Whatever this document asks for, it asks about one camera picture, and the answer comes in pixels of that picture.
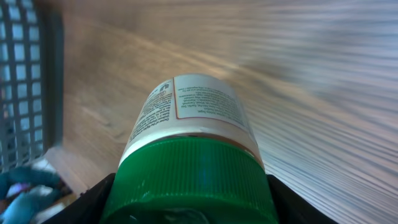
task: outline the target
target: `teal fabric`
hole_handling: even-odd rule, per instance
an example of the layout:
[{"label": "teal fabric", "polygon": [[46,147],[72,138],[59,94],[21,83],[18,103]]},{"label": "teal fabric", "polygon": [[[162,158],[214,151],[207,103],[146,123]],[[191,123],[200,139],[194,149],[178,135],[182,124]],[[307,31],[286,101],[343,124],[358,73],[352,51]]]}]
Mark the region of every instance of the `teal fabric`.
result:
[{"label": "teal fabric", "polygon": [[10,186],[16,183],[44,185],[53,188],[52,192],[46,196],[34,190],[21,193],[1,215],[3,224],[30,223],[34,215],[49,207],[54,201],[60,198],[60,191],[55,189],[60,180],[57,174],[33,170],[30,167],[19,167],[7,173],[0,174],[0,200],[6,198]]}]

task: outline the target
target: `green plastic cap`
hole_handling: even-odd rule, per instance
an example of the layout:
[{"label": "green plastic cap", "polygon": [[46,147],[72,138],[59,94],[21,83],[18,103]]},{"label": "green plastic cap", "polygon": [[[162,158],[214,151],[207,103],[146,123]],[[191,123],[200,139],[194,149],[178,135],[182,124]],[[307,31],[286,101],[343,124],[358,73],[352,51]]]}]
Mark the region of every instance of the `green plastic cap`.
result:
[{"label": "green plastic cap", "polygon": [[223,141],[177,137],[150,143],[120,165],[102,223],[138,222],[141,214],[190,209],[210,223],[277,223],[262,167]]}]

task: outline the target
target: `plastic laundry basket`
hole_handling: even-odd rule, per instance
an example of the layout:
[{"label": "plastic laundry basket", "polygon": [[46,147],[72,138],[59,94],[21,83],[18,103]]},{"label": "plastic laundry basket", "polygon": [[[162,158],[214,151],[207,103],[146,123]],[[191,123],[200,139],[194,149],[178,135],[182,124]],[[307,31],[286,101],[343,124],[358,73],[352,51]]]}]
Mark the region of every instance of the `plastic laundry basket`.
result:
[{"label": "plastic laundry basket", "polygon": [[62,138],[62,23],[31,0],[0,0],[0,172]]}]

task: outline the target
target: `wood grain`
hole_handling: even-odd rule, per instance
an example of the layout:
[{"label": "wood grain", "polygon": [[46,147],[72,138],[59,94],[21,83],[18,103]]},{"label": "wood grain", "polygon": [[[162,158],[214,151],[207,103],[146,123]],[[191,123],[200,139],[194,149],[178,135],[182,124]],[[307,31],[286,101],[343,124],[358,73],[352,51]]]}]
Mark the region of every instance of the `wood grain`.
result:
[{"label": "wood grain", "polygon": [[58,153],[70,155],[61,158],[83,185],[116,171],[154,87],[207,73],[244,101],[268,173],[339,223],[397,223],[398,3],[57,4],[65,23]]}]

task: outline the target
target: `plastic bottle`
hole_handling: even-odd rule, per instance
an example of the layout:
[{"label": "plastic bottle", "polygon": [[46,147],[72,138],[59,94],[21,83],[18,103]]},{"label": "plastic bottle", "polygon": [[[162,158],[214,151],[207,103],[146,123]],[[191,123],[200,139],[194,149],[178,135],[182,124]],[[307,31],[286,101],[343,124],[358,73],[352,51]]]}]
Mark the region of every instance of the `plastic bottle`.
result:
[{"label": "plastic bottle", "polygon": [[186,74],[148,96],[103,223],[277,223],[243,106],[225,82]]}]

